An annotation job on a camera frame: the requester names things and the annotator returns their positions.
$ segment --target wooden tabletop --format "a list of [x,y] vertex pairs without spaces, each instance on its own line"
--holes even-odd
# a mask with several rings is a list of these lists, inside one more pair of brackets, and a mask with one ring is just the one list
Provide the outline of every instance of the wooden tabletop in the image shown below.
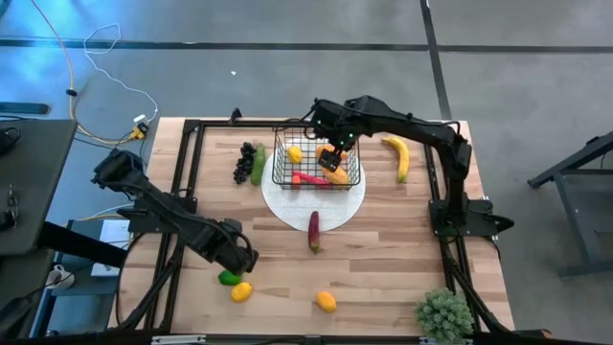
[[[162,191],[170,190],[184,120],[160,119],[148,177]],[[466,122],[462,122],[462,134],[470,141]],[[307,247],[307,234],[277,219],[266,206],[260,187],[238,186],[232,178],[240,145],[264,143],[269,156],[274,133],[269,128],[206,128],[195,189],[197,212],[206,218],[241,221],[260,259],[243,279],[253,285],[253,295],[235,304],[230,300],[231,288],[217,280],[222,268],[186,249],[172,332],[423,335],[413,309],[426,291],[444,287],[441,252],[426,208],[431,196],[423,146],[405,140],[410,150],[409,175],[406,184],[397,184],[397,154],[381,144],[384,135],[360,138],[366,174],[364,202],[349,222],[322,234],[323,251],[314,255]],[[193,141],[182,187],[187,183]],[[470,198],[479,198],[483,188],[475,155],[472,157],[465,188]],[[160,238],[143,236],[127,258],[120,288],[122,319],[151,283]],[[496,317],[512,329],[494,247],[479,238],[466,238],[465,243],[475,289]],[[336,298],[335,313],[325,313],[313,303],[320,290]],[[166,290],[158,305],[158,320],[165,303]]]

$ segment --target yellow banana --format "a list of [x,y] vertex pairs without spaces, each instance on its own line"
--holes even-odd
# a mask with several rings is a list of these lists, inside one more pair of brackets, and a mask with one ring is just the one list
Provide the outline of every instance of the yellow banana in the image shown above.
[[409,173],[409,149],[396,137],[386,137],[382,141],[398,152],[398,183],[406,183],[406,175]]

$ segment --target gray floor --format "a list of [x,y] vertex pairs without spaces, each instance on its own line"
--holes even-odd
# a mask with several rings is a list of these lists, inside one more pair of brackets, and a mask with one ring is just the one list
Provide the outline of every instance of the gray floor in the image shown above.
[[[124,39],[140,41],[427,43],[419,0],[40,2],[60,34],[74,39],[119,22]],[[613,2],[606,0],[429,3],[439,44],[613,45]],[[51,33],[29,1],[12,1],[0,18],[0,38],[33,36]],[[132,118],[151,114],[146,98],[94,71],[81,49],[70,54],[84,125],[119,138]],[[59,49],[2,47],[0,60],[4,100],[43,102],[53,107],[51,118],[67,118]],[[298,116],[314,97],[371,94],[397,110],[441,118],[428,52],[116,50],[96,61],[149,92],[161,116],[227,116],[237,106],[246,116]],[[579,253],[555,188],[533,191],[525,181],[613,129],[613,55],[444,53],[441,67],[453,119],[469,120],[495,211],[516,221],[500,246],[517,329],[611,342],[613,274],[557,278],[560,268],[579,263]],[[49,220],[63,223],[125,202],[89,182],[105,155],[75,142]]]

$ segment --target green succulent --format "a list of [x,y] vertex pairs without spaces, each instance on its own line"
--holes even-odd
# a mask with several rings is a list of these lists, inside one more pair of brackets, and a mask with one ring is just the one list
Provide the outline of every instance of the green succulent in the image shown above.
[[472,333],[474,320],[466,300],[447,288],[426,292],[425,302],[418,303],[415,314],[426,335],[440,344],[460,342]]

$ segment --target black wire basket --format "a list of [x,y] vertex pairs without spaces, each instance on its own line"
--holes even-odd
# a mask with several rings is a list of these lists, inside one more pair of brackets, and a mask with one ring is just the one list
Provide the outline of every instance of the black wire basket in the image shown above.
[[[343,169],[349,177],[348,184],[319,184],[307,182],[301,178],[300,185],[292,183],[294,172],[326,180],[322,167],[317,163],[317,148],[329,145],[325,139],[308,138],[308,128],[300,126],[277,126],[275,129],[275,149],[273,154],[272,181],[283,189],[300,190],[343,190],[360,183],[360,148],[359,141],[347,152],[347,157],[341,160],[338,169]],[[287,156],[287,148],[298,147],[302,152],[300,163],[294,164]]]

